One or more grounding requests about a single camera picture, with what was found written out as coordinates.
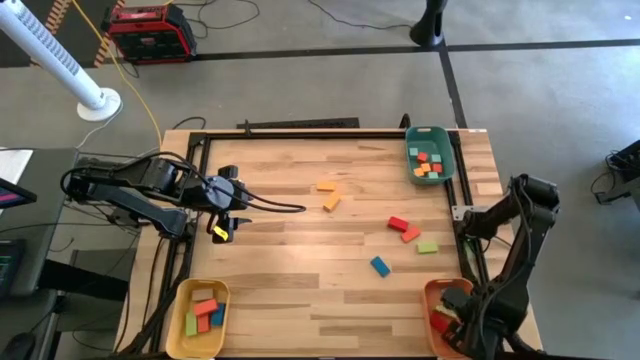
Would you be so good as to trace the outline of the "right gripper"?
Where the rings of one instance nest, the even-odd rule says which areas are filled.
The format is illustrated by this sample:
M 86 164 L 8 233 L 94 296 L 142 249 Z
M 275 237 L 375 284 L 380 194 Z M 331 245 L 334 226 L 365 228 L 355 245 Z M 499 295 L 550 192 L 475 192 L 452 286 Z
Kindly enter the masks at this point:
M 448 287 L 442 291 L 440 300 L 443 306 L 458 312 L 461 321 L 450 322 L 443 332 L 443 340 L 449 347 L 459 347 L 462 351 L 487 351 L 483 324 L 487 298 L 487 292 L 468 295 L 458 287 Z

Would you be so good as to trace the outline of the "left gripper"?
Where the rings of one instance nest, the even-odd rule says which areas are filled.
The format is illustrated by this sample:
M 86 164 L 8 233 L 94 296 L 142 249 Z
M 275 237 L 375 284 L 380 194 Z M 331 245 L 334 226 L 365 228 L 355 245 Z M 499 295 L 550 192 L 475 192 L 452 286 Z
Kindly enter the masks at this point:
M 233 211 L 242 211 L 248 208 L 251 196 L 245 190 L 243 182 L 238 179 L 227 179 L 216 175 L 207 178 L 205 185 L 205 200 L 201 207 L 203 212 L 215 215 L 229 215 Z M 214 244 L 229 244 L 234 240 L 234 227 L 239 227 L 245 223 L 251 223 L 248 218 L 218 219 L 215 225 L 211 226 L 211 237 Z M 227 242 L 215 242 L 213 240 L 213 228 L 218 226 L 225 230 L 228 235 Z

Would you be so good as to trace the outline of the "long black ribbed bar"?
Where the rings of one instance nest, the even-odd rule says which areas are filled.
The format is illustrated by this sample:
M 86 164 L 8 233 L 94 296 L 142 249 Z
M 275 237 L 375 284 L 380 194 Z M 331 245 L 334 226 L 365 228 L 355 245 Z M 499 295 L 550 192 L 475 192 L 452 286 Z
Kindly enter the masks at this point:
M 359 128 L 358 117 L 288 120 L 276 122 L 250 122 L 245 120 L 236 125 L 237 129 L 303 129 L 303 128 Z

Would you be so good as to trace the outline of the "yellow plastic bin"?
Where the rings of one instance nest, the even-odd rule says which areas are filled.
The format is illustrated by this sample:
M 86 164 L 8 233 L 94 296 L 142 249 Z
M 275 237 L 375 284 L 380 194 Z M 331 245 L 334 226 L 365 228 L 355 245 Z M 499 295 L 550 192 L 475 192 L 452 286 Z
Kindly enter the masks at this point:
M 214 299 L 218 304 L 226 304 L 224 324 L 219 327 L 211 327 L 207 333 L 198 333 L 195 336 L 187 337 L 185 334 L 185 315 L 187 312 L 193 312 L 194 305 L 199 303 L 191 300 L 191 292 L 202 288 L 212 288 Z M 210 360 L 216 357 L 225 340 L 230 300 L 230 289 L 223 281 L 198 278 L 184 280 L 178 286 L 170 317 L 165 341 L 167 354 L 173 359 Z

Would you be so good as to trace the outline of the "green plastic bin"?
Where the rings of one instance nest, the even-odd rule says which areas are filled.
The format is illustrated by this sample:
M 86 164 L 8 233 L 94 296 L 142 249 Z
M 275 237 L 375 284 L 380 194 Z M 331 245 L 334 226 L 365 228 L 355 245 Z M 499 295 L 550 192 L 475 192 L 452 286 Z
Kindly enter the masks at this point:
M 409 172 L 409 181 L 414 185 L 426 186 L 426 185 L 439 185 L 449 180 L 455 170 L 454 154 L 449 139 L 448 132 L 441 127 L 410 127 L 405 132 L 405 145 L 407 164 Z M 431 165 L 434 164 L 431 161 L 433 154 L 439 154 L 442 158 L 443 172 L 439 173 L 439 179 L 429 179 L 428 172 L 423 177 L 417 177 L 414 175 L 413 170 L 415 168 L 421 168 L 422 163 L 416 161 L 416 157 L 409 155 L 410 148 L 417 148 L 419 152 L 425 152 L 428 154 L 428 161 Z

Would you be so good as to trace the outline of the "grey side desk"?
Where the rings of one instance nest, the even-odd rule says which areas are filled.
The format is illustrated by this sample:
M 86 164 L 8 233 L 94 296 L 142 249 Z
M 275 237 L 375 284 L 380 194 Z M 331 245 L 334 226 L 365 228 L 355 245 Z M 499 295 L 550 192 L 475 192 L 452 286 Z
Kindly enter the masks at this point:
M 0 239 L 25 243 L 10 297 L 27 297 L 37 289 L 65 199 L 60 178 L 74 167 L 77 157 L 73 148 L 35 150 L 18 185 L 35 193 L 37 200 L 6 209 L 0 215 Z

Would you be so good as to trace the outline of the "red and black power box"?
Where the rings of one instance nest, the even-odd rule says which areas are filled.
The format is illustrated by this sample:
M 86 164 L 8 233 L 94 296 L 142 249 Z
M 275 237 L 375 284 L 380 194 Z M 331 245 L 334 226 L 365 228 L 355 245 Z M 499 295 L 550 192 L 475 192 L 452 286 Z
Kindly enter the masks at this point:
M 183 10 L 174 4 L 114 7 L 101 29 L 132 64 L 188 62 L 197 42 Z

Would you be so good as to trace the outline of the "monitor with pink screen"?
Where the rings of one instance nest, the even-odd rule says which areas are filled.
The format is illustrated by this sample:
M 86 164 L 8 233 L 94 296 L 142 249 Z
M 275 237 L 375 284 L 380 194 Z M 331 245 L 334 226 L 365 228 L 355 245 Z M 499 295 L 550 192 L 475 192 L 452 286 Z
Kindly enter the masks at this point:
M 0 178 L 0 210 L 31 204 L 37 195 L 3 178 Z

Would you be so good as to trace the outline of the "white paper sheet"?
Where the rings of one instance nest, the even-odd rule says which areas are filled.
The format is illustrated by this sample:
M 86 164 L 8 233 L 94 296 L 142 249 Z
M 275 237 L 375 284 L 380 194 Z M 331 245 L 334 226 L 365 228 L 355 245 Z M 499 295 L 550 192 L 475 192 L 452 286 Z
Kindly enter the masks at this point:
M 33 150 L 0 148 L 0 178 L 16 185 L 32 155 Z

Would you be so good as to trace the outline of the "black hazard striped mat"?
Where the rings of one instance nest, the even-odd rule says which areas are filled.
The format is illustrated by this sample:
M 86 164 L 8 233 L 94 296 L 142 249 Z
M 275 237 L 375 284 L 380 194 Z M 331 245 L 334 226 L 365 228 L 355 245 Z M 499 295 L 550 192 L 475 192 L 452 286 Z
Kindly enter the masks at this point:
M 87 68 L 100 67 L 106 47 L 94 35 L 71 0 L 21 0 L 66 50 Z M 76 0 L 97 29 L 113 8 L 127 0 Z M 38 66 L 25 51 L 0 29 L 0 68 Z

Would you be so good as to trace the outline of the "dark tablet screen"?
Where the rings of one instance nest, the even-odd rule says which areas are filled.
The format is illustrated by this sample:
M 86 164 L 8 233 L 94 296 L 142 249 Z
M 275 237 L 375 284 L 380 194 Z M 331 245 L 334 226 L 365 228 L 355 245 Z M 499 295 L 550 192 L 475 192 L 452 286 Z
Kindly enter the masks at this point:
M 0 240 L 0 299 L 7 298 L 25 253 L 24 239 Z

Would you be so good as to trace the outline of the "black computer mouse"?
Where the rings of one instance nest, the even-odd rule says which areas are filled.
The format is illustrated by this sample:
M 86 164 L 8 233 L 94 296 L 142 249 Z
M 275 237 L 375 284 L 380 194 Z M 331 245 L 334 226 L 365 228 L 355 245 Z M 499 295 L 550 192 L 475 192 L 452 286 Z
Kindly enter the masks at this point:
M 15 335 L 0 352 L 0 360 L 29 360 L 34 351 L 36 337 L 25 332 Z

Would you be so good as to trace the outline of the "white tower fan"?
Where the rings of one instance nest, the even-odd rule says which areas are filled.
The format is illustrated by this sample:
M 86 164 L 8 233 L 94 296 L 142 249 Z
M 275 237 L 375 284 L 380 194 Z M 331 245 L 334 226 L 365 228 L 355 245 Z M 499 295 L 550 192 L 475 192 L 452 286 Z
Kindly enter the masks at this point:
M 120 113 L 120 95 L 99 87 L 21 0 L 0 0 L 0 30 L 76 97 L 80 118 L 101 122 Z

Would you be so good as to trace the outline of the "person legs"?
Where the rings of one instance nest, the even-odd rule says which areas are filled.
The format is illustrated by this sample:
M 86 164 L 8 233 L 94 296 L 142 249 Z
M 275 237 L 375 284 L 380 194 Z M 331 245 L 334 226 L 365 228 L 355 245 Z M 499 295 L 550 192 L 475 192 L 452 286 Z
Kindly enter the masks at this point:
M 443 13 L 448 0 L 426 0 L 426 8 L 421 19 L 409 32 L 411 40 L 423 48 L 438 47 L 443 41 Z

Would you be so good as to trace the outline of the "black aluminium table frame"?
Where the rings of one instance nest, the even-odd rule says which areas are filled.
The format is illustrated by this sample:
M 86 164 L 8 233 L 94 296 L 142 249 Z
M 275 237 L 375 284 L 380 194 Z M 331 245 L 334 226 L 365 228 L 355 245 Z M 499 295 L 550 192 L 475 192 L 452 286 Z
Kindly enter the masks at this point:
M 206 171 L 235 164 L 250 190 L 300 204 L 298 214 L 245 212 L 233 243 L 201 234 L 191 273 L 230 289 L 224 357 L 428 356 L 421 303 L 427 282 L 460 273 L 451 204 L 459 192 L 409 181 L 400 130 L 209 133 L 199 156 Z M 335 182 L 341 201 L 323 204 Z M 417 227 L 409 243 L 387 226 L 391 216 Z M 419 254 L 418 243 L 438 252 Z M 382 278 L 370 261 L 391 268 Z

